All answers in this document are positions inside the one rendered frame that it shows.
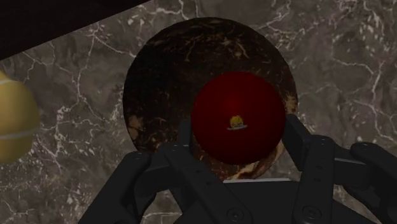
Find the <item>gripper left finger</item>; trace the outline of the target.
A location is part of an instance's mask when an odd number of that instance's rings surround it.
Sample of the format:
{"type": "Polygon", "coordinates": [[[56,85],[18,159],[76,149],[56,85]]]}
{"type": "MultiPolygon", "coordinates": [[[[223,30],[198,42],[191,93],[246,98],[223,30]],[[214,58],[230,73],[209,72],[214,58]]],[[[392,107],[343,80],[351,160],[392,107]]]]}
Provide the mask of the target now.
{"type": "Polygon", "coordinates": [[[156,194],[172,188],[177,190],[185,224],[199,220],[195,202],[210,217],[210,224],[253,224],[246,206],[194,159],[192,142],[191,122],[184,119],[177,142],[162,144],[156,154],[126,154],[78,224],[139,224],[156,194]]]}

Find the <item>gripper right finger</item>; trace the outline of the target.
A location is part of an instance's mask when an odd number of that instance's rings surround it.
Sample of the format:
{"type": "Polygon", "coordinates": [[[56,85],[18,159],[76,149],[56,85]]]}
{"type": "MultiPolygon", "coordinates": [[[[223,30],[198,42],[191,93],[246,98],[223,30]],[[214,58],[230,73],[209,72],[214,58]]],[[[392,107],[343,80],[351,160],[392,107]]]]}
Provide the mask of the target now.
{"type": "Polygon", "coordinates": [[[289,114],[282,142],[301,171],[292,224],[375,224],[333,199],[342,186],[381,224],[397,224],[397,157],[375,143],[345,149],[289,114]]]}

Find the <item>dark red ball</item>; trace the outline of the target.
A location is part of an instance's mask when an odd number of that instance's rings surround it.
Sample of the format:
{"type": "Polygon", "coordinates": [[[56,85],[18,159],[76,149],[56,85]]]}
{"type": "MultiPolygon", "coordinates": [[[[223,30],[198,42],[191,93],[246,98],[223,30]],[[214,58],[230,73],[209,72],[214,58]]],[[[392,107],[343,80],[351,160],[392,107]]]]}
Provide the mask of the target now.
{"type": "Polygon", "coordinates": [[[285,123],[279,93],[264,78],[246,72],[224,73],[207,82],[191,113],[200,147],[232,165],[268,156],[279,144],[285,123]]]}

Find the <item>dark brown mottled round plate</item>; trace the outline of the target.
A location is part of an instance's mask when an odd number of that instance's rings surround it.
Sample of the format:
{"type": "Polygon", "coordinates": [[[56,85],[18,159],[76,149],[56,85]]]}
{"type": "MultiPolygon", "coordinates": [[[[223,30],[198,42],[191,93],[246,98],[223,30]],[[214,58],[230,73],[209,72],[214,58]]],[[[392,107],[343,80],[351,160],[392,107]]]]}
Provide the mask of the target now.
{"type": "Polygon", "coordinates": [[[279,92],[288,114],[297,111],[288,63],[264,35],[225,18],[192,18],[154,35],[128,70],[123,116],[134,146],[154,153],[176,141],[196,94],[226,71],[261,76],[279,92]]]}

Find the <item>yellow tennis ball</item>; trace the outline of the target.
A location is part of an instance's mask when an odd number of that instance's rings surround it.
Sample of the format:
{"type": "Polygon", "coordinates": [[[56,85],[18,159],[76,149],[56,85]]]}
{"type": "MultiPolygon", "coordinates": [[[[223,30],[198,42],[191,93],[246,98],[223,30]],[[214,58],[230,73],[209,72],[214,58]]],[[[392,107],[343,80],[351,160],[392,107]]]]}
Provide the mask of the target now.
{"type": "Polygon", "coordinates": [[[38,127],[39,111],[31,91],[0,71],[0,164],[25,155],[38,127]]]}

